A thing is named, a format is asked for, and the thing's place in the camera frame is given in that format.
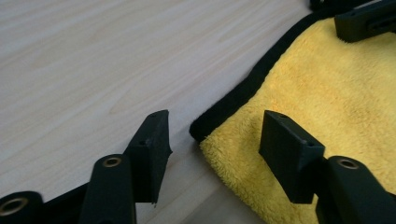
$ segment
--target wood grain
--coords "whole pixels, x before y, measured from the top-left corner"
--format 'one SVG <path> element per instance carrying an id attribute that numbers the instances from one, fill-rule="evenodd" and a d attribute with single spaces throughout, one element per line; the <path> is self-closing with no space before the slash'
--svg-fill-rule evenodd
<path id="1" fill-rule="evenodd" d="M 87 182 L 169 109 L 174 154 L 138 223 L 261 223 L 188 129 L 307 13 L 291 0 L 0 1 L 0 197 Z"/>

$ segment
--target screw hole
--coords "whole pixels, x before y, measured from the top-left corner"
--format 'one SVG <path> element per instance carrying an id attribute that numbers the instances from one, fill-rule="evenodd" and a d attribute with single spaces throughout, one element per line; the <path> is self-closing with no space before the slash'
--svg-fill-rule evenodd
<path id="1" fill-rule="evenodd" d="M 107 160 L 103 161 L 103 165 L 105 167 L 118 166 L 120 163 L 121 163 L 121 159 L 118 157 L 108 158 Z"/>
<path id="2" fill-rule="evenodd" d="M 345 160 L 345 159 L 338 160 L 338 164 L 340 164 L 341 166 L 343 166 L 347 169 L 351 169 L 351 170 L 356 170 L 359 168 L 359 165 L 356 164 L 354 161 L 349 161 L 349 160 Z"/>
<path id="3" fill-rule="evenodd" d="M 6 217 L 19 212 L 29 200 L 27 198 L 16 198 L 3 203 L 0 206 L 0 217 Z"/>

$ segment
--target light wood surface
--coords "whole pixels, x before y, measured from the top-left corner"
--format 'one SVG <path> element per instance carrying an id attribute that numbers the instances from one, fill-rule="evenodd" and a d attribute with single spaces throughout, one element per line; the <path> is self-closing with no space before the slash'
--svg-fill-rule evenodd
<path id="1" fill-rule="evenodd" d="M 0 198 L 87 182 L 169 109 L 174 153 L 138 223 L 262 223 L 188 129 L 308 13 L 303 0 L 0 0 Z"/>

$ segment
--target black plastic tab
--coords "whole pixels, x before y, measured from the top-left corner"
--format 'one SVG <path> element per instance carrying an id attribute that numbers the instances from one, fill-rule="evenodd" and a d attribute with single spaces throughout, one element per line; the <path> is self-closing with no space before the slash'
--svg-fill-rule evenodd
<path id="1" fill-rule="evenodd" d="M 131 179 L 127 156 L 115 154 L 97 161 L 78 223 L 136 223 Z"/>
<path id="2" fill-rule="evenodd" d="M 293 203 L 312 203 L 324 146 L 289 117 L 266 110 L 260 154 Z"/>
<path id="3" fill-rule="evenodd" d="M 41 222 L 43 200 L 33 191 L 9 194 L 0 200 L 0 223 L 34 224 Z"/>
<path id="4" fill-rule="evenodd" d="M 156 203 L 165 174 L 169 147 L 167 110 L 153 113 L 143 121 L 124 151 L 132 164 L 134 199 L 137 203 Z"/>
<path id="5" fill-rule="evenodd" d="M 396 1 L 384 0 L 334 18 L 337 36 L 349 43 L 396 30 Z"/>
<path id="6" fill-rule="evenodd" d="M 396 203 L 363 163 L 334 156 L 326 173 L 344 223 L 396 223 Z"/>

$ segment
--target black plastic bracket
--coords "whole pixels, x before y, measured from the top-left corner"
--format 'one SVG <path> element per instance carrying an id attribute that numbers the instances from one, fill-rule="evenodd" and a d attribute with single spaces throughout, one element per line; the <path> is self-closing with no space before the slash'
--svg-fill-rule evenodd
<path id="1" fill-rule="evenodd" d="M 1 224 L 136 223 L 135 203 L 156 203 L 168 158 L 167 110 L 146 117 L 124 153 L 105 156 L 91 181 L 43 203 L 37 192 L 0 199 Z"/>
<path id="2" fill-rule="evenodd" d="M 265 111 L 260 154 L 292 203 L 318 195 L 321 224 L 396 223 L 394 195 L 359 161 L 323 158 L 324 146 L 289 117 Z"/>
<path id="3" fill-rule="evenodd" d="M 266 110 L 260 154 L 293 203 L 312 203 L 312 167 L 321 162 L 324 146 L 286 115 Z"/>
<path id="4" fill-rule="evenodd" d="M 310 7 L 312 10 L 319 10 L 325 7 L 352 9 L 370 1 L 372 0 L 310 0 Z"/>
<path id="5" fill-rule="evenodd" d="M 383 0 L 334 18 L 337 36 L 349 43 L 396 31 L 396 1 Z"/>

